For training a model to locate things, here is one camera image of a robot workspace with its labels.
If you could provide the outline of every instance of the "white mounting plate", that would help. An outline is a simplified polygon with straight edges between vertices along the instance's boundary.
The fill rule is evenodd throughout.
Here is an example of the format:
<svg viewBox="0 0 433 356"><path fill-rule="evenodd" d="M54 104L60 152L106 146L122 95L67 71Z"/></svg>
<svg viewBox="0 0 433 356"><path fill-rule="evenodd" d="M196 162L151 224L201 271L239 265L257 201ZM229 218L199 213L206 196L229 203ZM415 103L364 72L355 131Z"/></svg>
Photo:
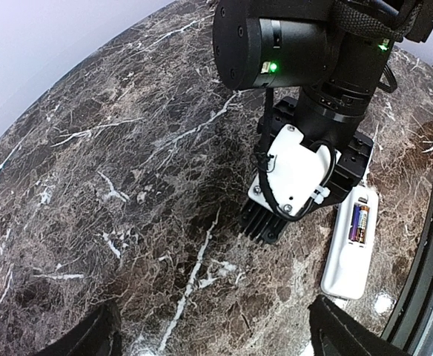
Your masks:
<svg viewBox="0 0 433 356"><path fill-rule="evenodd" d="M355 204L367 205L370 209L365 243L357 243L349 239ZM334 236L320 285L324 293L345 299L360 299L363 296L373 252L377 215L378 195L376 191L360 185L353 188L340 204Z"/></svg>
<svg viewBox="0 0 433 356"><path fill-rule="evenodd" d="M281 208L285 205L292 207L288 212L291 216L295 216L304 206L330 165L330 152L326 146L320 146L314 153L300 144L303 139L304 135L299 130L286 125L269 149L269 154L274 156L268 164L269 185ZM258 176L249 188L249 198L272 211L264 196L255 193L256 186L260 186Z"/></svg>

